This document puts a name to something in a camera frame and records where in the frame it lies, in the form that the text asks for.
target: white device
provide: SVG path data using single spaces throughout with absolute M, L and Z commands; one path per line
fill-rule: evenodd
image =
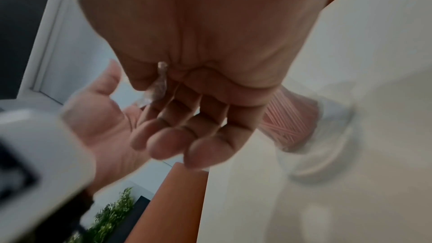
M 58 116 L 0 113 L 0 243 L 37 227 L 94 175 L 92 155 Z

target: green plant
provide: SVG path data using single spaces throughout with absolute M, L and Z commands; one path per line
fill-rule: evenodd
M 104 243 L 115 231 L 119 224 L 132 210 L 134 200 L 131 197 L 132 188 L 126 188 L 119 200 L 108 204 L 95 217 L 94 224 L 84 235 L 75 234 L 67 243 Z

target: dark floor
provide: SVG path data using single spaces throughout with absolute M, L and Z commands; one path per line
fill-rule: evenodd
M 47 0 L 0 0 L 0 99 L 18 93 Z

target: white countertop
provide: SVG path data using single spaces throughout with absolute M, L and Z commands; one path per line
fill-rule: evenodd
M 432 0 L 328 6 L 289 75 L 333 99 L 352 88 L 352 157 L 328 181 L 302 184 L 255 132 L 210 169 L 198 243 L 432 242 L 431 21 Z

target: hand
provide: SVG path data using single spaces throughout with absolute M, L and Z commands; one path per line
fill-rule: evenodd
M 130 147 L 129 138 L 142 114 L 135 105 L 121 111 L 110 95 L 121 78 L 120 65 L 111 61 L 90 86 L 70 98 L 62 118 L 96 158 L 96 176 L 90 194 L 141 167 L 150 156 Z
M 79 0 L 136 89 L 156 79 L 157 62 L 169 64 L 167 96 L 131 144 L 156 159 L 184 153 L 190 168 L 223 162 L 246 143 L 325 2 Z

